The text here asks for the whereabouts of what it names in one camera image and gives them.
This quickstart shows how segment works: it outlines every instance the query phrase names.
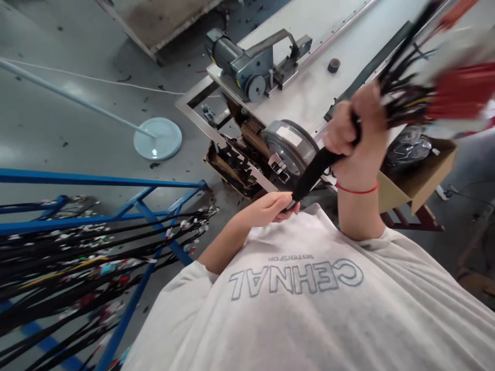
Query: blue metal frame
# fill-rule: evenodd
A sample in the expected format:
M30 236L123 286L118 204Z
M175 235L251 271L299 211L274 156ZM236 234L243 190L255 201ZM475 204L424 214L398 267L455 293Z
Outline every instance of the blue metal frame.
M41 215L42 217L47 217L53 214L58 213L67 203L70 201L70 198L67 196L58 196L53 203L42 205L17 205L17 206L3 206L0 208L0 214L14 214L18 212L31 212L31 211L44 211Z
M182 183L182 182L168 182L160 180L147 180L147 179L131 179L131 178L117 178L117 177L102 177L102 176L89 176L82 174L62 174L62 173L50 173L50 172L37 172L37 171L26 171L26 170L14 170L0 168L0 182L2 183L34 183L34 184L83 184L92 186L143 186L146 187L129 201L127 201L123 207L120 208L117 213L109 216L95 216L95 217L85 217L85 218L67 218L52 221L34 220L30 222L21 223L0 223L0 235L6 234L22 234L40 230L51 230L51 229L63 229L63 228L74 228L82 225L89 224L99 224L99 223L110 223L118 221L128 221L144 218L149 223L156 222L159 218L170 215L177 215L180 213L184 204L189 201L196 193L200 191L207 191L208 185L204 180L199 183ZM153 212L144 203L144 198L152 193L158 187L172 187L172 188L191 188L190 191L185 193L181 198L179 198L171 207L165 211ZM57 203L52 205L50 209L37 209L29 211L45 210L43 216L50 216L55 214L60 209L62 209L67 200L64 200L60 196L57 199ZM139 211L138 213L126 214L130 209L136 207ZM27 210L18 210L12 212L22 212ZM153 228L158 230L163 228L163 224L155 224ZM161 237L165 239L165 233L161 234ZM177 243L173 242L169 245L170 250L178 257L179 261L183 265L188 265L192 263L192 259L189 254L185 252L182 247ZM163 249L156 252L155 258L158 258ZM106 371L108 366L113 360L113 356L122 340L122 337L127 329L127 326L132 318L137 304L144 292L144 289L150 279L153 269L155 268L155 263L150 263L144 272L143 278L139 282L132 298L130 299L127 307L121 317L121 320L113 333L112 338L108 342L105 351L98 363L95 371ZM8 308L9 303L0 302L0 311ZM29 336L41 330L41 327L36 323L31 323L27 326L21 328L21 331ZM38 346L45 352L52 349L58 343L52 337L45 339L45 341L40 342ZM77 371L82 365L81 361L76 357L71 357L62 363L62 366L68 371Z

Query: white round base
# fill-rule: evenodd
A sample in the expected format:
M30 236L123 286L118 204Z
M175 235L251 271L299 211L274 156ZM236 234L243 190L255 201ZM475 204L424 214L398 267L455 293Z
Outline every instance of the white round base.
M138 131L134 134L134 148L144 158L149 160L165 160L172 157L182 144L182 133L179 127L161 117L146 120L141 129L154 134L155 139Z

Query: floor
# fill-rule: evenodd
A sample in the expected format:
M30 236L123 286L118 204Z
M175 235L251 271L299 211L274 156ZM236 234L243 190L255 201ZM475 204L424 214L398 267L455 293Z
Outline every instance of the floor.
M287 0L245 1L235 8L227 25L229 36L239 41L257 24L266 20ZM212 11L161 51L164 66L159 67L130 42L93 1L78 0L0 0L0 57L36 65L67 70L110 81L128 79L129 83L186 92L205 76L210 60L204 55L203 36L213 27L223 27L224 16ZM167 117L183 133L178 154L150 168L133 148L133 132L111 119L88 111L62 97L45 92L23 79L0 70L0 167L66 173L83 173L132 178L196 182L204 179L214 191L221 212L215 217L208 234L202 238L196 255L220 231L238 210L246 205L240 195L226 188L220 178L203 161L207 137L174 106L178 95L148 92L67 74L25 67L30 72L70 92L140 124L151 117ZM221 112L222 102L211 98L209 105ZM456 168L444 182L481 200L494 197L493 185L476 181L495 181L495 130L459 141ZM105 209L112 211L137 192L135 188L67 187L0 184L0 203L16 203L54 198L59 194L85 194L97 197ZM147 200L159 210L170 205L180 190L157 190ZM197 198L191 208L207 203L209 196ZM474 224L473 214L487 205L454 196L442 201L433 195L428 205L445 225L445 233L406 232L450 272L455 271L459 252L469 241ZM142 322L143 311L153 304L158 291L180 270L176 263L155 274L141 300L126 336L119 348L123 352L132 343ZM58 333L62 339L67 333ZM15 341L15 334L2 341ZM41 352L33 349L30 357ZM10 369L23 369L25 359L12 363Z

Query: red string bracelet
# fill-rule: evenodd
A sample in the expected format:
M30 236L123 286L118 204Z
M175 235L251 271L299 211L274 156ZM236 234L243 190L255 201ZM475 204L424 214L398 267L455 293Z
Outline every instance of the red string bracelet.
M346 192L349 192L349 193L354 193L354 194L367 194L367 193L374 192L374 191L376 191L378 189L378 186L379 185L380 185L380 182L377 180L376 181L376 186L373 189L370 189L369 191L365 191L365 192L354 192L354 191L349 191L349 190L347 190L345 188L342 188L338 182L335 184L335 186L337 188L342 189L343 191L346 191Z

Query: white cable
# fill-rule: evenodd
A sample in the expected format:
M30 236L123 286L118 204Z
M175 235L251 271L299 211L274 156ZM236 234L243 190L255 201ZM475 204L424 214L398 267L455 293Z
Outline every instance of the white cable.
M37 65L37 64L31 64L31 63L21 62L21 61L15 60L15 59L8 59L8 58L4 58L4 57L0 57L0 59L3 59L5 61L11 62L11 63L23 64L23 65L27 65L27 66L30 66L30 67L39 68L39 69L42 69L42 70L48 70L48 71L54 71L54 72L61 72L61 73L65 73L65 74L68 74L68 75L77 76L77 77L81 77L81 78L85 78L85 79L89 79L89 80L101 81L101 82L111 83L111 84L115 84L115 85L130 86L130 87L133 87L133 88L138 88L138 89L143 89L143 90L150 90L150 91L154 91L154 92L158 92L158 93L167 93L167 94L173 94L173 95L185 95L185 93L177 93L177 92L171 92L171 91L161 90L161 89L146 88L146 87L142 87L142 86L139 86L139 85L129 84L129 83L126 83L126 82L109 81L109 80L104 80L104 79L100 79L100 78L97 78L97 77L79 75L79 74L76 74L74 72L69 72L69 71L64 71L64 70L58 70L58 69L54 69L54 68L50 68L50 67L40 66L40 65ZM210 95L208 98L220 98L220 97L221 97L220 95Z

